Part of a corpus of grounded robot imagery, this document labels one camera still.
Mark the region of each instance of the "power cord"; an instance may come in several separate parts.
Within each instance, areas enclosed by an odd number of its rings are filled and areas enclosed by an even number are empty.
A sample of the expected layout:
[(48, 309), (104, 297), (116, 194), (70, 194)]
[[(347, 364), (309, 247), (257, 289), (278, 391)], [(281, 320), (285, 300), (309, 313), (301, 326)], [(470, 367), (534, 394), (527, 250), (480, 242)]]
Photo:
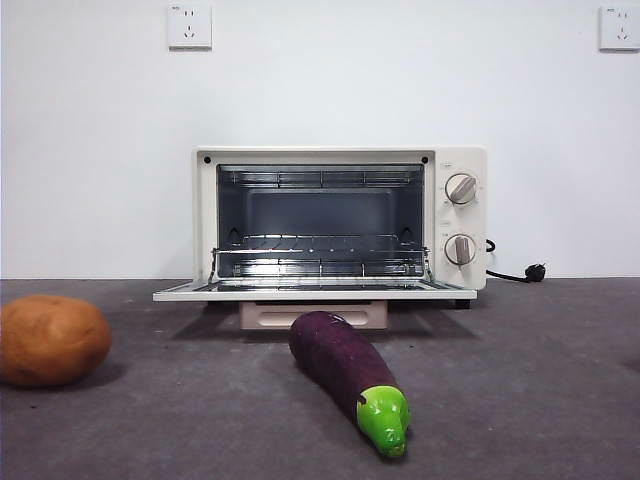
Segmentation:
[[(496, 249), (496, 244), (487, 238), (487, 252), (493, 252)], [(544, 275), (547, 273), (547, 269), (544, 264), (536, 263), (535, 265), (529, 265), (524, 271), (525, 277), (512, 277), (511, 275), (505, 275), (504, 273), (496, 273), (491, 270), (487, 270), (487, 275), (493, 277), (503, 278), (505, 280), (513, 280), (514, 282), (531, 283), (541, 282), (544, 279)]]

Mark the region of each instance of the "toy eggplant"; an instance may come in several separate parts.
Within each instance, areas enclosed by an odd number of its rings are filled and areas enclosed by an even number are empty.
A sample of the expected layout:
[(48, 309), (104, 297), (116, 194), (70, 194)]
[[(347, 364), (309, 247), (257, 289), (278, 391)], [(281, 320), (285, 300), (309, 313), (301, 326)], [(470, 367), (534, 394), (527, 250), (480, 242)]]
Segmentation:
[(404, 454), (409, 405), (371, 343), (340, 316), (309, 312), (291, 326), (289, 348), (382, 455)]

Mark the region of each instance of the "open oven door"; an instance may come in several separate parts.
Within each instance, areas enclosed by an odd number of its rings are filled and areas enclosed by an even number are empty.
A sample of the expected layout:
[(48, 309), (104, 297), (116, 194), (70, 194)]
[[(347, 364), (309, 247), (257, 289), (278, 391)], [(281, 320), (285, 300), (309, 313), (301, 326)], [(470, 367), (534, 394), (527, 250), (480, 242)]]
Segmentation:
[(425, 279), (225, 279), (156, 292), (155, 301), (473, 300), (477, 291)]

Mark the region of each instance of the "white knob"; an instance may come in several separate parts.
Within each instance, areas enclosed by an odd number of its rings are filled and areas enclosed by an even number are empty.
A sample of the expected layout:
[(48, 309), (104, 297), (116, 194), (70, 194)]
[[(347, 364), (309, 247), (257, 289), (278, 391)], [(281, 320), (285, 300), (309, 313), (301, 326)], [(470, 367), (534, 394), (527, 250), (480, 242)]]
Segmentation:
[(464, 205), (476, 196), (476, 184), (478, 182), (471, 175), (456, 173), (449, 177), (444, 190), (451, 203)]
[(454, 235), (447, 240), (444, 253), (451, 263), (466, 265), (471, 263), (476, 256), (476, 244), (468, 235)]

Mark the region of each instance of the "electrical outlet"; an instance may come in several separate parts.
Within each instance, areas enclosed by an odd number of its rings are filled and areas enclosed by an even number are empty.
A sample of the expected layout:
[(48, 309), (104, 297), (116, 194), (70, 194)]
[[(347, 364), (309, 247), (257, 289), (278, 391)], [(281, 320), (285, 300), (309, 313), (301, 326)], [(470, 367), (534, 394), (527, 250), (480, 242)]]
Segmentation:
[(211, 50), (211, 6), (170, 5), (167, 13), (170, 50)]
[(600, 50), (640, 50), (640, 5), (600, 8)]

